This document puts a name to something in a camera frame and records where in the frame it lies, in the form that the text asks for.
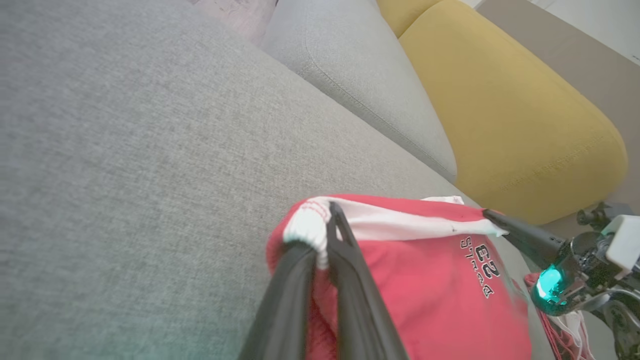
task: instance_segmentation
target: gray fabric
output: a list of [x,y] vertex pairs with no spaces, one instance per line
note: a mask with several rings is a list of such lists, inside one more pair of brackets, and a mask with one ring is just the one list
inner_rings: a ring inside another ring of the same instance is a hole
[[194,11],[3,8],[0,359],[233,359],[295,202],[460,194]]
[[427,93],[371,0],[280,0],[262,48],[453,183]]

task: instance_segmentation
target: floor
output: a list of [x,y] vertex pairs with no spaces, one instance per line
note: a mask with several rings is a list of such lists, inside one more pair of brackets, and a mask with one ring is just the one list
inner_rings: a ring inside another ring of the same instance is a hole
[[276,0],[187,0],[255,45],[260,45]]

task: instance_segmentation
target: led light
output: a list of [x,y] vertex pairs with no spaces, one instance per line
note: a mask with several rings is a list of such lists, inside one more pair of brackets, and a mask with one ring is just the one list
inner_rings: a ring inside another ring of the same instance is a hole
[[553,302],[557,304],[560,301],[560,298],[557,295],[559,294],[558,288],[561,281],[562,274],[560,274],[560,271],[558,271],[554,265],[551,265],[548,269],[543,271],[542,274],[540,274],[540,278],[536,283],[538,295],[545,302]]

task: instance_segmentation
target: clothing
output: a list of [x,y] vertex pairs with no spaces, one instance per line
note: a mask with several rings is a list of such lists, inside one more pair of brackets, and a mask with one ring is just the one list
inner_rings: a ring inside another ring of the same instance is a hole
[[[536,284],[539,276],[540,274],[525,276],[524,281],[529,289]],[[589,336],[582,311],[572,311],[562,316],[548,316],[537,311],[557,360],[595,360],[589,348]]]
[[527,303],[486,236],[504,231],[480,209],[337,195],[295,205],[267,246],[272,272],[285,241],[308,240],[319,252],[307,359],[337,352],[337,290],[322,259],[331,201],[345,213],[411,359],[531,358]]

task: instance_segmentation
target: yellow pillow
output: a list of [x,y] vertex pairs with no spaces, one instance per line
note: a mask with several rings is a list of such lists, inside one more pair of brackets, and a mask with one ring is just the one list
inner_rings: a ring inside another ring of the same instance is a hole
[[625,177],[611,121],[469,6],[442,1],[399,40],[451,142],[456,186],[480,205],[542,224]]
[[378,0],[382,17],[400,37],[418,16],[440,0]]

